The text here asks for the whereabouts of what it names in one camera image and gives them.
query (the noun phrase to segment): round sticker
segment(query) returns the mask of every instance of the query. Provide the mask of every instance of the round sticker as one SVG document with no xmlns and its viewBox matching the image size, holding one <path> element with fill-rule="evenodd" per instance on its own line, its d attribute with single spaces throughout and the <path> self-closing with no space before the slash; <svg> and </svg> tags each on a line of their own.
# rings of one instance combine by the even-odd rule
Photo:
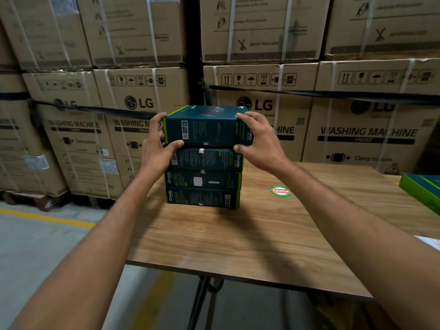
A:
<svg viewBox="0 0 440 330">
<path fill-rule="evenodd" d="M 278 197 L 289 197 L 292 195 L 292 192 L 287 187 L 282 187 L 281 185 L 272 187 L 271 192 Z"/>
</svg>

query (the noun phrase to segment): concrete floor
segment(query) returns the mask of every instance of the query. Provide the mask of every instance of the concrete floor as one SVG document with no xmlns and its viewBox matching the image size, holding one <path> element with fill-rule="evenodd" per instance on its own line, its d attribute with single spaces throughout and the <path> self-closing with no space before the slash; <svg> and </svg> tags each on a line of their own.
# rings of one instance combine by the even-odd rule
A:
<svg viewBox="0 0 440 330">
<path fill-rule="evenodd" d="M 0 209 L 42 214 L 31 206 Z M 44 215 L 98 222 L 105 211 L 73 204 Z M 88 229 L 0 214 L 0 330 L 6 330 L 26 301 Z M 171 276 L 163 299 L 151 305 L 159 277 Z M 186 329 L 198 277 L 126 265 L 109 309 L 104 330 Z M 205 328 L 206 302 L 197 329 Z M 283 317 L 281 301 L 287 307 Z M 323 329 L 321 317 L 303 293 L 226 281 L 217 295 L 213 330 Z"/>
</svg>

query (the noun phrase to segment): left hand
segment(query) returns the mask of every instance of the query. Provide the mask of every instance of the left hand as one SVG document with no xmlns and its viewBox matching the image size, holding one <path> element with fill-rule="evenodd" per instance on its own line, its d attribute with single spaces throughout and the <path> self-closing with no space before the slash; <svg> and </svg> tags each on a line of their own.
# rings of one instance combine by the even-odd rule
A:
<svg viewBox="0 0 440 330">
<path fill-rule="evenodd" d="M 142 142 L 142 162 L 139 175 L 146 175 L 157 181 L 168 168 L 173 152 L 184 145 L 183 140 L 176 140 L 162 147 L 159 122 L 166 117 L 166 112 L 155 115 L 150 120 L 149 136 Z"/>
</svg>

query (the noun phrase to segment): right hand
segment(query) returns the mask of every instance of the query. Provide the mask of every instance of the right hand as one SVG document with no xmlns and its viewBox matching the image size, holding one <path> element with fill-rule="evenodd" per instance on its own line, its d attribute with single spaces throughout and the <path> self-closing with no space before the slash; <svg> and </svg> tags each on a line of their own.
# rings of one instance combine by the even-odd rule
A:
<svg viewBox="0 0 440 330">
<path fill-rule="evenodd" d="M 289 161 L 275 130 L 265 116 L 258 112 L 247 111 L 245 114 L 238 113 L 237 117 L 249 126 L 254 134 L 254 139 L 251 146 L 235 145 L 234 151 L 243 154 L 257 168 L 271 174 L 275 173 L 277 166 Z"/>
</svg>

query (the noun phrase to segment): wooden table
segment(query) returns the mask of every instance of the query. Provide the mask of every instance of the wooden table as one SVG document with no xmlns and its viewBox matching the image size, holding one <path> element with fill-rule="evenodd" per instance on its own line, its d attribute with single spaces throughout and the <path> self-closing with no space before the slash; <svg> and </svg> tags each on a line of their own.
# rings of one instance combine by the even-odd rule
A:
<svg viewBox="0 0 440 330">
<path fill-rule="evenodd" d="M 440 218 L 370 167 L 301 163 L 356 204 L 413 235 L 440 238 Z M 151 190 L 128 264 L 296 290 L 371 297 L 333 251 L 300 201 L 273 195 L 282 183 L 244 165 L 239 210 L 172 205 L 165 182 Z"/>
</svg>

